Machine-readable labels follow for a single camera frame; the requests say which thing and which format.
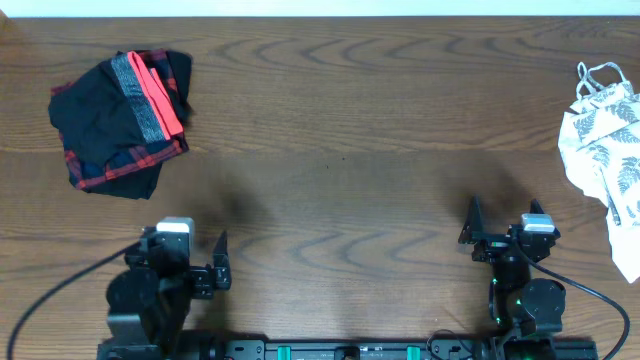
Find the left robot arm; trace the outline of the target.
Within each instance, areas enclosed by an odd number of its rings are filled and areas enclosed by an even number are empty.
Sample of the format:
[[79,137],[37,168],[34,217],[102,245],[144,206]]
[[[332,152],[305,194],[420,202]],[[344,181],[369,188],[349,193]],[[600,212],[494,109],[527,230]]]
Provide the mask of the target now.
[[147,227],[125,252],[129,269],[109,284],[107,325],[111,338],[98,346],[98,360],[223,359],[212,335],[183,329],[191,302],[210,300],[231,288],[228,235],[222,232],[204,266],[190,264],[189,232]]

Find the black leggings with red waistband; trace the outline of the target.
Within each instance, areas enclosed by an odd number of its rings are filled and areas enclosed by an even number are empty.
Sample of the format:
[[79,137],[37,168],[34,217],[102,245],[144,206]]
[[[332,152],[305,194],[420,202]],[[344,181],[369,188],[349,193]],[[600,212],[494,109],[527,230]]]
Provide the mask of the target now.
[[80,159],[95,164],[134,146],[168,141],[184,132],[191,72],[185,53],[118,53],[55,90],[51,124]]

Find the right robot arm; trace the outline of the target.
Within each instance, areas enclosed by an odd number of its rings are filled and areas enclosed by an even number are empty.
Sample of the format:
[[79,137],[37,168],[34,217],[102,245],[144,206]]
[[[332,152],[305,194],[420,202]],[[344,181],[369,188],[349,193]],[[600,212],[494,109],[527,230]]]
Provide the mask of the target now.
[[556,357],[552,336],[563,328],[566,290],[556,280],[534,278],[531,268],[550,255],[559,237],[537,200],[518,224],[492,234],[484,229],[478,198],[471,198],[458,242],[473,247],[473,261],[492,268],[488,308],[498,325],[497,334],[474,343],[475,359]]

